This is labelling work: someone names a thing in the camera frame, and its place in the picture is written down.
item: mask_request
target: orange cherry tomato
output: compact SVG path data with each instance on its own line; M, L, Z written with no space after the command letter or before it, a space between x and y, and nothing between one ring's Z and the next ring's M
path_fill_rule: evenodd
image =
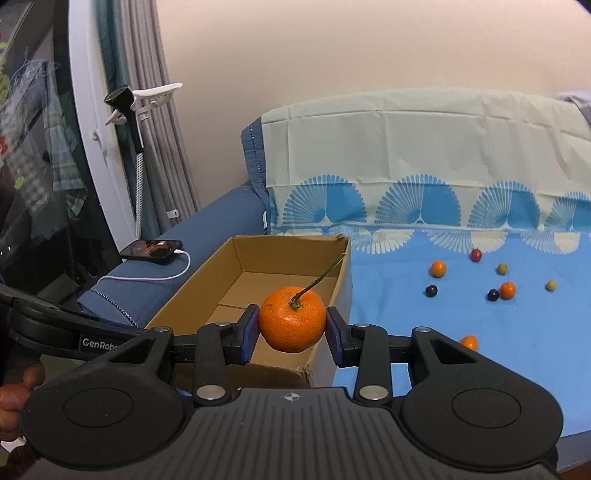
M474 335L467 335L465 336L461 344L465 347L468 347L470 350L474 350L475 352L478 350L478 339Z
M499 293L501 294L501 298L504 300L512 299L515 296L515 292L517 292L517 287L513 282L506 281L501 285L499 288Z
M441 278L445 275L446 271L447 267L441 260L435 260L435 262L433 262L431 265L431 275L435 278Z

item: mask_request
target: phone screen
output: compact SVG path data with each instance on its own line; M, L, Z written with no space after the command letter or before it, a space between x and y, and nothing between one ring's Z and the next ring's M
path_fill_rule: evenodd
M122 257L164 258L176 242L169 240L136 240L121 251Z

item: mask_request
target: metal screw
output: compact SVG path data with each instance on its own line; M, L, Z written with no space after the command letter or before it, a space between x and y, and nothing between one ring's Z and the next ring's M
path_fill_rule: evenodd
M388 390L380 385L365 385L359 389L359 395L366 400L382 400L388 396Z
M218 400L226 394L226 390L219 385L203 385L197 389L196 393L204 400Z

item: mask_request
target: white door frame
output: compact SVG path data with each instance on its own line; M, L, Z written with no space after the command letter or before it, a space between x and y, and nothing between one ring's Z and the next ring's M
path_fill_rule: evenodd
M86 159L111 235L119 251L135 238L135 220L111 108L93 0L70 0L69 49L74 102Z

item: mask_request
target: cardboard box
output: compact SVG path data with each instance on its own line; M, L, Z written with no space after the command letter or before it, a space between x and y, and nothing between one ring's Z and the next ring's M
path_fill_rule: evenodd
M307 287L346 256L315 286L326 306L335 306L346 322L351 308L350 245L345 236L239 236L225 242L168 303L147 328L166 325L175 335L191 335L206 323L237 321L249 304L258 306L275 290ZM193 364L178 364L175 386L191 390ZM335 375L326 338L302 353L273 350L260 336L246 366L228 365L232 385L257 388L328 387Z

